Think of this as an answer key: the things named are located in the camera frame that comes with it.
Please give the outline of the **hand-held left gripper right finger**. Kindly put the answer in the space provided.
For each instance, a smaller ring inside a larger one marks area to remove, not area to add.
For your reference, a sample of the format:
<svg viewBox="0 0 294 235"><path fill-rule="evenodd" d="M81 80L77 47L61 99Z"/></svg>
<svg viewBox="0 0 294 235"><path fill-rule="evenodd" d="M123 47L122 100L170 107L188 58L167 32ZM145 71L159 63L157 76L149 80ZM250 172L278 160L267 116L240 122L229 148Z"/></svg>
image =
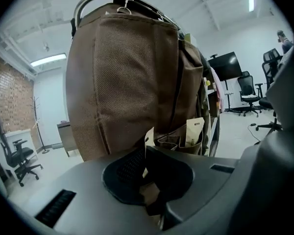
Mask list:
<svg viewBox="0 0 294 235"><path fill-rule="evenodd" d="M192 185L194 172L186 163L166 155L153 146L147 147L145 160L148 174L159 189L157 201L179 199Z"/></svg>

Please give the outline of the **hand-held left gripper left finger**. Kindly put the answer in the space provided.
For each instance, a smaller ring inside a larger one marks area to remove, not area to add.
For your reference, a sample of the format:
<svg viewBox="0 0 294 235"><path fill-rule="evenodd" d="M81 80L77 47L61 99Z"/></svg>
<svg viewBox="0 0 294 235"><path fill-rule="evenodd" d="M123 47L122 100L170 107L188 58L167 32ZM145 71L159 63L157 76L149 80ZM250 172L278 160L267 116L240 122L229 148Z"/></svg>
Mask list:
<svg viewBox="0 0 294 235"><path fill-rule="evenodd" d="M145 149L137 148L110 163L102 173L102 182L121 203L144 205L144 197L139 190L145 168Z"/></svg>

